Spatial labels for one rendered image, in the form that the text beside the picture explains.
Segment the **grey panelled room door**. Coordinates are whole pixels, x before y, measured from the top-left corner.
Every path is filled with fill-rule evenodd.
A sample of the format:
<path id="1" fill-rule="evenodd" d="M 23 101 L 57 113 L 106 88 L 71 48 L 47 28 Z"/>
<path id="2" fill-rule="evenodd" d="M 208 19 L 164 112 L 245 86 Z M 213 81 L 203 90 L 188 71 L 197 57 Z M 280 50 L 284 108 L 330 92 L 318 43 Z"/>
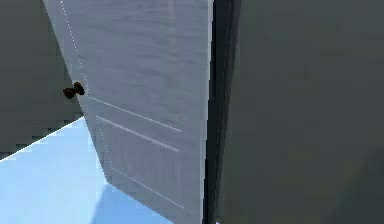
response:
<path id="1" fill-rule="evenodd" d="M 108 184 L 203 224 L 213 0 L 42 0 Z"/>

